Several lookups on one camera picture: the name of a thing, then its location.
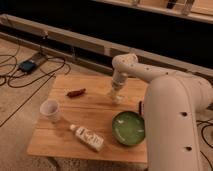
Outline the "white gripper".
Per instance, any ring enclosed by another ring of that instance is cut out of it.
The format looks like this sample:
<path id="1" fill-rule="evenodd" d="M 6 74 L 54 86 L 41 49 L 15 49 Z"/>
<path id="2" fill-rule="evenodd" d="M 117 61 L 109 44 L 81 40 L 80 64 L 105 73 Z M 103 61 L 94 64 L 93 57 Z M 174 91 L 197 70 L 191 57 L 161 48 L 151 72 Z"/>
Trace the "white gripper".
<path id="1" fill-rule="evenodd" d="M 111 89 L 111 97 L 112 99 L 119 99 L 121 96 L 119 95 L 119 91 L 124 85 L 128 78 L 128 75 L 125 73 L 120 73 L 115 71 L 112 76 L 112 89 Z"/>

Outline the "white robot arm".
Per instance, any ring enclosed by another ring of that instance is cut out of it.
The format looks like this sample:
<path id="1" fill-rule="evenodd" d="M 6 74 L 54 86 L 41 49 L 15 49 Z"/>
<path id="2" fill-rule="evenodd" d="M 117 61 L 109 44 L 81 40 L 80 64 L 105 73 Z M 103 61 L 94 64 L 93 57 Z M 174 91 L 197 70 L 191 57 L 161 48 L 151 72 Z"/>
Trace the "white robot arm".
<path id="1" fill-rule="evenodd" d="M 213 85 L 200 76 L 141 64 L 133 54 L 113 58 L 112 96 L 128 77 L 148 83 L 143 113 L 148 171 L 203 171 L 196 114 L 213 103 Z"/>

